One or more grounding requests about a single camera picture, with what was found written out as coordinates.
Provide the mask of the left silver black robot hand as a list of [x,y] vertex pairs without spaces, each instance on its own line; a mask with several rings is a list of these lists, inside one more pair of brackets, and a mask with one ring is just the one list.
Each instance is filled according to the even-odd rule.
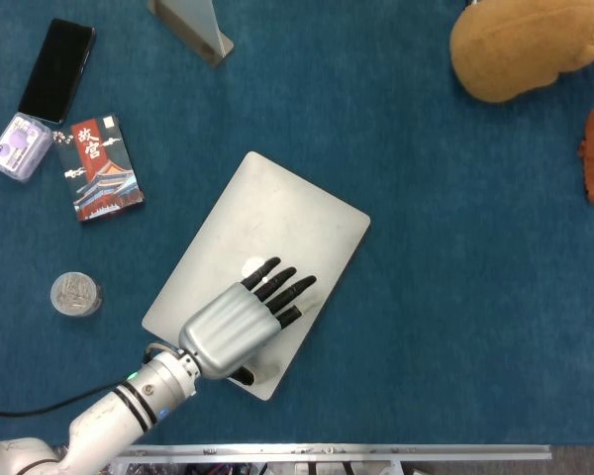
[[294,301],[317,282],[317,277],[308,275],[282,289],[297,269],[287,267],[272,274],[280,262],[277,256],[267,259],[182,326],[179,347],[193,357],[202,377],[230,378],[253,385],[255,376],[245,368],[246,362],[302,317]]

